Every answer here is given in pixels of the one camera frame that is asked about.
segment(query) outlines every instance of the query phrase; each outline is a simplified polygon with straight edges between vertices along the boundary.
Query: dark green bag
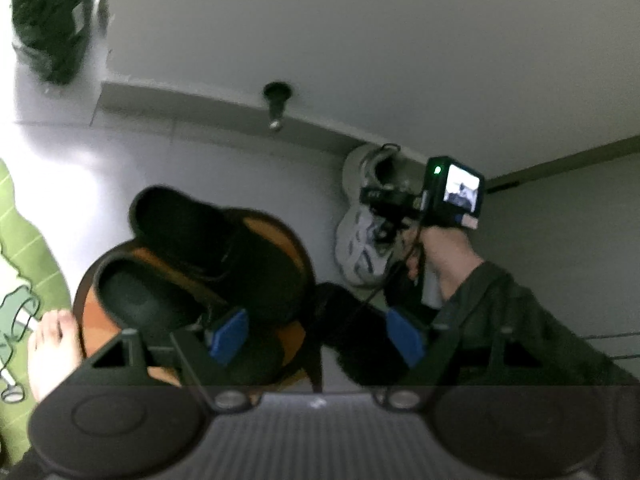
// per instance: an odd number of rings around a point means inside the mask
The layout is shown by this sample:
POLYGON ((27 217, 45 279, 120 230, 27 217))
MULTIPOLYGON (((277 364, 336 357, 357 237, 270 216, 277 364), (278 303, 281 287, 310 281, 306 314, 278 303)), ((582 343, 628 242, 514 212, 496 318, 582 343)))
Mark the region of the dark green bag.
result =
POLYGON ((67 84, 90 37, 94 0, 12 0, 18 56, 44 81, 67 84))

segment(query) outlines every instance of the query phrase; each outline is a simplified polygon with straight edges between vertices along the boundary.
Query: gray plastic surface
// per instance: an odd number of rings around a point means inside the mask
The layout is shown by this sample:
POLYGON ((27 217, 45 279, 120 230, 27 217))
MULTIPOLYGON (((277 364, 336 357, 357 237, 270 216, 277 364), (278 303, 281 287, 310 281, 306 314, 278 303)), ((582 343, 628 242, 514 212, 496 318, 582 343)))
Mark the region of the gray plastic surface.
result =
POLYGON ((266 394, 250 412, 219 416, 188 457, 148 478, 495 480, 455 460, 417 415, 369 394, 266 394))

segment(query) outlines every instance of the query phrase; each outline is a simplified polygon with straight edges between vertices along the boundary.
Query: camera screen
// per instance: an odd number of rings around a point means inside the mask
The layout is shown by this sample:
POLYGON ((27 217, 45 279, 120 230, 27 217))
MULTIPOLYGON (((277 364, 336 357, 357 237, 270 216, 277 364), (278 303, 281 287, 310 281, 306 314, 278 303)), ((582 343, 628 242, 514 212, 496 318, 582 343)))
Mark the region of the camera screen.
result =
POLYGON ((447 175, 444 200, 472 213, 476 209, 479 186, 478 177, 452 164, 447 175))

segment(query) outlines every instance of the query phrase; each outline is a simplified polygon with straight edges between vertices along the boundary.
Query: hand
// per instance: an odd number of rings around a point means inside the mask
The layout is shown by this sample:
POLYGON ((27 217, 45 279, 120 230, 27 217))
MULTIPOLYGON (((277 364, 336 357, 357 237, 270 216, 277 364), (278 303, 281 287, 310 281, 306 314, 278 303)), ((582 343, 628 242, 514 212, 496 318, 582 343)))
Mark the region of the hand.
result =
POLYGON ((414 253, 406 263, 409 278, 415 280, 418 277, 418 254, 414 242, 421 242, 428 262, 438 275, 442 297, 447 301, 484 260, 475 253, 466 233, 460 229, 423 228, 420 240, 415 240, 416 232, 414 228, 402 233, 405 255, 409 251, 414 253))

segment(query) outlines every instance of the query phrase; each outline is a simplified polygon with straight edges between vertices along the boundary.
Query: green rug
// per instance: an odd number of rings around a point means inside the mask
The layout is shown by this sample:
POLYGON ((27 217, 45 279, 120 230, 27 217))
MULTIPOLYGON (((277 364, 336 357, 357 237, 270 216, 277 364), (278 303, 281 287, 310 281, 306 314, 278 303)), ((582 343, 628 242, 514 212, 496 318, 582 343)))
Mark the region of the green rug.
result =
POLYGON ((25 313, 39 319, 47 310, 70 309, 71 299, 42 235, 15 208, 14 183, 2 160, 0 251, 0 370, 6 368, 0 380, 0 392, 4 393, 0 400, 0 438, 4 464, 11 465, 30 446, 27 424, 34 408, 27 378, 27 339, 31 332, 19 321, 24 320, 25 313), (17 386, 10 388, 7 378, 17 386))

